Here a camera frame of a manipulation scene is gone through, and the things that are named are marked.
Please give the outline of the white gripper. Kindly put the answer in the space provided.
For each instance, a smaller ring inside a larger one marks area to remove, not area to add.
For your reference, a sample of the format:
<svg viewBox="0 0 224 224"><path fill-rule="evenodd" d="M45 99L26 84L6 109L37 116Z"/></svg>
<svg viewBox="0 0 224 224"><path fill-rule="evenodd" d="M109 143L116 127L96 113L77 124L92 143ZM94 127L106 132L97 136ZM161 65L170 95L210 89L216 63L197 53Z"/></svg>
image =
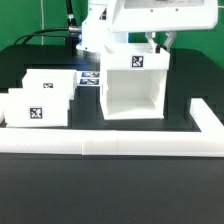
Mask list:
<svg viewBox="0 0 224 224"><path fill-rule="evenodd" d="M170 50L177 32L212 29L218 21L218 0L109 0L107 26L111 32L146 32L147 52L159 53L154 32L168 31Z"/></svg>

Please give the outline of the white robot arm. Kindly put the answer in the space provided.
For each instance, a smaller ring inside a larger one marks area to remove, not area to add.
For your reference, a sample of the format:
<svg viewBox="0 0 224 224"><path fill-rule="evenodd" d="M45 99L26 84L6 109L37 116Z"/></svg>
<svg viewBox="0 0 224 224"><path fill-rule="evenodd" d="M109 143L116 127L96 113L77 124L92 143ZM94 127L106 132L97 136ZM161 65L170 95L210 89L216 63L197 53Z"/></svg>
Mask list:
<svg viewBox="0 0 224 224"><path fill-rule="evenodd" d="M177 31L213 29L217 22L218 0L88 0L78 49L97 57L104 43L127 43L129 33L166 32L168 50Z"/></svg>

